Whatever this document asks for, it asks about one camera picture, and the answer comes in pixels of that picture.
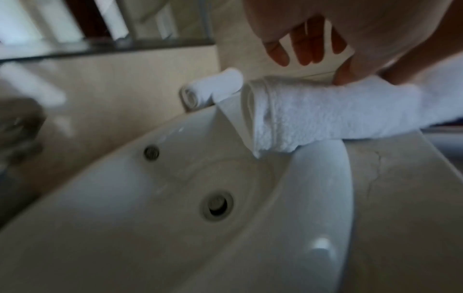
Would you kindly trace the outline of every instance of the white cloth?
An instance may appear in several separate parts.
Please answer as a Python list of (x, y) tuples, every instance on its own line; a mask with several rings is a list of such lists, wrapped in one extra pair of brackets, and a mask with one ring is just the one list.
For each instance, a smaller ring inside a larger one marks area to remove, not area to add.
[(346, 86), (265, 77), (245, 84), (241, 107), (256, 156), (317, 140), (401, 134), (463, 116), (463, 56), (400, 86), (377, 76)]
[(227, 98), (242, 86), (242, 73), (236, 68), (228, 68), (183, 86), (180, 95), (187, 108), (194, 111), (212, 105), (212, 97)]

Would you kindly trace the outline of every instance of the countertop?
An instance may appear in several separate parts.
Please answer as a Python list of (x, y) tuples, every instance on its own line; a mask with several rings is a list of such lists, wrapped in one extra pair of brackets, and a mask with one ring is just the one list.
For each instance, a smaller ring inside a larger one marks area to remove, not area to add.
[(346, 142), (355, 220), (343, 293), (463, 292), (463, 177), (420, 132)]

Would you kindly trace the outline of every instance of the towel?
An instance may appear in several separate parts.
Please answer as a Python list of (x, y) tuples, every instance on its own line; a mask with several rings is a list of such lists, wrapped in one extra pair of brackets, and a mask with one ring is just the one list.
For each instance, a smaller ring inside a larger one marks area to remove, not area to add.
[(180, 95), (187, 108), (194, 111), (212, 105), (213, 97), (217, 100), (228, 98), (242, 86), (242, 73), (236, 68), (228, 68), (183, 86)]
[(264, 77), (244, 85), (241, 107), (256, 156), (318, 140), (402, 134), (463, 116), (463, 56), (399, 86), (378, 76), (346, 86)]

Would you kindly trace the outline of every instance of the dark brown door frame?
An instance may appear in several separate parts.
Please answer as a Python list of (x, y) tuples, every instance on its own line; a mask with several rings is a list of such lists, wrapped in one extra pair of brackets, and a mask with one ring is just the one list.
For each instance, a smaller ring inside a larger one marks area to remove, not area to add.
[(111, 33), (94, 0), (65, 0), (65, 2), (86, 38), (111, 38)]

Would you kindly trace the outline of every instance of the drain hole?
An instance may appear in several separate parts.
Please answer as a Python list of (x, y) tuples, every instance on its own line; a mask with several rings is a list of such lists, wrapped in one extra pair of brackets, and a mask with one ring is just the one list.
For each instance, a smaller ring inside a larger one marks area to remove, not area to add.
[(148, 161), (156, 161), (159, 157), (159, 148), (155, 145), (149, 145), (143, 151), (143, 155)]
[(233, 197), (229, 192), (216, 191), (208, 195), (201, 204), (203, 216), (210, 221), (227, 217), (233, 209)]

